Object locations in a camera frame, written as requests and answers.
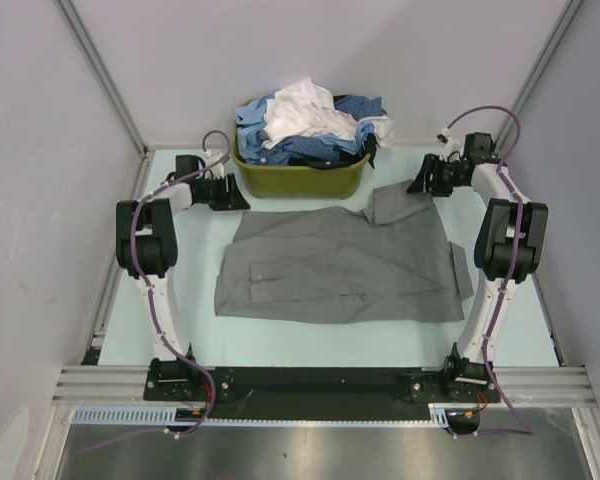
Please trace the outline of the grey long sleeve shirt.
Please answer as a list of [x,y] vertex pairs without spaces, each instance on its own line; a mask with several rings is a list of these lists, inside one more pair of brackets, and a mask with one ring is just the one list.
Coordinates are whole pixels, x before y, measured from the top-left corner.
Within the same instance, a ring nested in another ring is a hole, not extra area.
[[313,324],[463,320],[474,289],[431,195],[377,188],[366,208],[247,212],[224,250],[219,316]]

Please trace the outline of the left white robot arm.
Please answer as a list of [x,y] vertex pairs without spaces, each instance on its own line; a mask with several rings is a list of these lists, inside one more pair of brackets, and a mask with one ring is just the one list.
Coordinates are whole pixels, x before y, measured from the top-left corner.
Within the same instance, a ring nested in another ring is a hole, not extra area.
[[117,263],[141,292],[155,335],[154,358],[185,364],[172,368],[165,383],[182,400],[199,392],[201,376],[188,367],[195,367],[196,361],[175,297],[173,270],[179,258],[175,217],[197,204],[214,212],[250,209],[235,175],[225,169],[228,160],[227,153],[178,155],[174,170],[155,190],[116,205]]

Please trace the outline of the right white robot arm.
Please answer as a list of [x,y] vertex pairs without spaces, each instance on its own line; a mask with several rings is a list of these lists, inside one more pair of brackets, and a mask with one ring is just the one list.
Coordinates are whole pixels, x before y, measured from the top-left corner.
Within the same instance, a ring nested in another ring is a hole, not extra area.
[[407,192],[448,197],[456,188],[470,187],[486,206],[474,247],[477,291],[441,376],[443,393],[464,401],[477,385],[491,381],[495,339],[507,308],[540,263],[548,207],[531,201],[514,183],[490,134],[476,132],[461,140],[444,128],[437,139],[442,152],[424,157]]

